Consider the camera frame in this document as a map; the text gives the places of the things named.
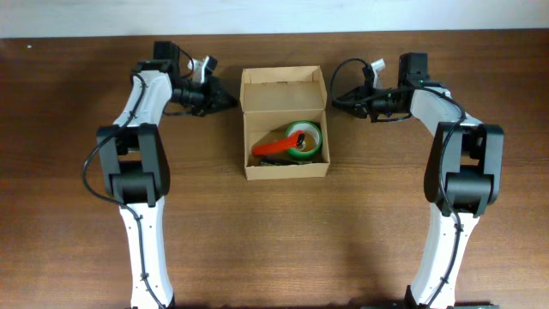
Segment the green tape roll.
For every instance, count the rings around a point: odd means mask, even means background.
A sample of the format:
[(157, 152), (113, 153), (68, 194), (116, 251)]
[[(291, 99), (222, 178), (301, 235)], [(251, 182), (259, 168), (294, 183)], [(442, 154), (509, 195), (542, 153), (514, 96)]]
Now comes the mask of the green tape roll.
[(298, 121), (287, 128), (286, 137), (299, 130), (305, 134), (304, 141), (297, 148), (287, 150), (287, 153), (295, 160), (309, 161), (322, 147), (323, 135), (316, 124), (309, 121)]

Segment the orange utility knife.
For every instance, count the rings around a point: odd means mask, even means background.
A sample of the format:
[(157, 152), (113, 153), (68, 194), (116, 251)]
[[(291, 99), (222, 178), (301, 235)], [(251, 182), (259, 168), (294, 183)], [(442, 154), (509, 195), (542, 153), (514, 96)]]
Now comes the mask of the orange utility knife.
[(271, 142), (252, 149), (254, 156), (267, 156), (277, 154), (289, 149), (299, 148), (305, 141), (305, 133), (298, 130), (279, 141)]

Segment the orange and black stapler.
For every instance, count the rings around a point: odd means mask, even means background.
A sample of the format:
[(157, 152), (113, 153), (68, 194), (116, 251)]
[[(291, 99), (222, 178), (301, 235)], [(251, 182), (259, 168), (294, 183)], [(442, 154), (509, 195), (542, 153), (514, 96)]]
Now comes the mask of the orange and black stapler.
[(312, 164), (312, 161), (295, 161), (274, 157), (262, 157), (259, 160), (260, 167), (300, 166)]

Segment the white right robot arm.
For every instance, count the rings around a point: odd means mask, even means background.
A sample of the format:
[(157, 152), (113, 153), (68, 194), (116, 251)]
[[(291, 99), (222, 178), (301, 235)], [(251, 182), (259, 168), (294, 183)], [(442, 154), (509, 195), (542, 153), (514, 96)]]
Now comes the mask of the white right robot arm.
[(425, 249), (412, 283), (397, 308), (454, 308), (455, 285), (468, 240), (480, 217), (499, 194), (504, 131), (466, 112), (428, 73), (428, 56), (399, 57), (396, 88), (383, 88), (385, 62), (364, 62), (363, 85), (333, 96), (334, 107), (373, 123), (418, 119), (433, 136), (425, 168), (424, 193), (430, 204)]

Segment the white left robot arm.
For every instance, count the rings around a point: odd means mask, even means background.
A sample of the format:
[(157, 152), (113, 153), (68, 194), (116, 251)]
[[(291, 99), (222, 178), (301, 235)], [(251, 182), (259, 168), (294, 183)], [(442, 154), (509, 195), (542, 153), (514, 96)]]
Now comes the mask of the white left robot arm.
[(237, 105), (214, 75), (217, 59), (190, 58), (183, 74), (185, 52), (171, 41), (154, 42), (153, 57), (131, 71), (131, 90), (113, 124), (98, 128), (98, 158), (106, 188), (102, 200), (118, 206), (124, 222), (132, 275), (133, 308), (173, 308), (163, 235), (163, 211), (171, 176), (161, 138), (160, 121), (170, 103), (182, 116), (204, 117)]

